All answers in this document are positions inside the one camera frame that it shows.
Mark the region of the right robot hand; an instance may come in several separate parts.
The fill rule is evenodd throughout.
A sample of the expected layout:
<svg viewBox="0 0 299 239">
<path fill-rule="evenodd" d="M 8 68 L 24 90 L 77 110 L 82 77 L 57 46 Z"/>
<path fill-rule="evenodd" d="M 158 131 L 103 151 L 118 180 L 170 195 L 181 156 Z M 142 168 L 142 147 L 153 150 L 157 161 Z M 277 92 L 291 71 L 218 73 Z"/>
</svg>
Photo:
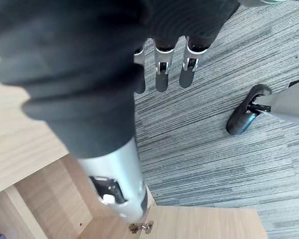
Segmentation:
<svg viewBox="0 0 299 239">
<path fill-rule="evenodd" d="M 181 36 L 205 50 L 237 0 L 0 0 L 0 83 L 30 98 L 23 112 L 47 123 L 77 157 L 100 201 L 129 223 L 147 211 L 136 145 L 134 94 L 148 38 Z"/>
</svg>

